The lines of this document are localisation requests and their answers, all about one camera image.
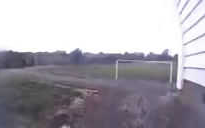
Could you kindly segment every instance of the sky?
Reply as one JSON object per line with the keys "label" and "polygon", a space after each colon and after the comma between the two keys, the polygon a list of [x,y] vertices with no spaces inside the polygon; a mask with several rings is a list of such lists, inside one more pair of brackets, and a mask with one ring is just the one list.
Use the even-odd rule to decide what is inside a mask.
{"label": "sky", "polygon": [[175,9],[170,0],[0,0],[0,50],[176,53]]}

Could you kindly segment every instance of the soccer goal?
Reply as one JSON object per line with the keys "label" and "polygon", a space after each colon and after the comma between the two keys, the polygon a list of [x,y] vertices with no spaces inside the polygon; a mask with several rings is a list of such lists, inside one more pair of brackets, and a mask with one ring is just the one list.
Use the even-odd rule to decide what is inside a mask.
{"label": "soccer goal", "polygon": [[120,68],[120,63],[125,63],[125,64],[128,64],[128,63],[144,63],[144,64],[167,64],[169,65],[169,82],[172,83],[172,75],[173,75],[173,63],[172,62],[169,62],[169,61],[142,61],[142,60],[124,60],[124,59],[118,59],[116,61],[116,67],[115,67],[115,79],[118,79],[119,78],[119,68]]}

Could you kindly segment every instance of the grass field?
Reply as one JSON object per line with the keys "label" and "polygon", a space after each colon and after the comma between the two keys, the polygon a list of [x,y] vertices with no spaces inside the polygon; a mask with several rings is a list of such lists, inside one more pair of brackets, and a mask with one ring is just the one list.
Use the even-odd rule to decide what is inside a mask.
{"label": "grass field", "polygon": [[[176,65],[173,65],[173,81],[176,81]],[[62,68],[47,69],[54,75],[69,75],[80,78],[115,78],[115,65],[94,64],[94,65],[66,65]],[[169,82],[170,65],[152,63],[120,63],[118,68],[119,79],[142,79],[160,82]]]}

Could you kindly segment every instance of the goal post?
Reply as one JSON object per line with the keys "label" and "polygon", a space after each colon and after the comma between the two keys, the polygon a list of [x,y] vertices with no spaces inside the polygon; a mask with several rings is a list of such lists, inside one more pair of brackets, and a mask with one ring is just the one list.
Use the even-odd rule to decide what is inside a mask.
{"label": "goal post", "polygon": [[124,60],[124,59],[118,59],[116,61],[116,65],[115,65],[115,79],[118,79],[118,75],[119,75],[119,62],[143,62],[143,63],[159,63],[159,64],[169,64],[170,65],[170,77],[169,77],[169,82],[172,83],[173,82],[173,62],[169,62],[169,61],[143,61],[143,60]]}

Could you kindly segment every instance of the siding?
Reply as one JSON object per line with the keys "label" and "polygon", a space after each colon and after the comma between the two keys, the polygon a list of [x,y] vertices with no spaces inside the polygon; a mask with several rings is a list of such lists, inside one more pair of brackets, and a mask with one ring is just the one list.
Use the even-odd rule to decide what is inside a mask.
{"label": "siding", "polygon": [[176,0],[176,4],[183,34],[182,77],[205,86],[205,0]]}

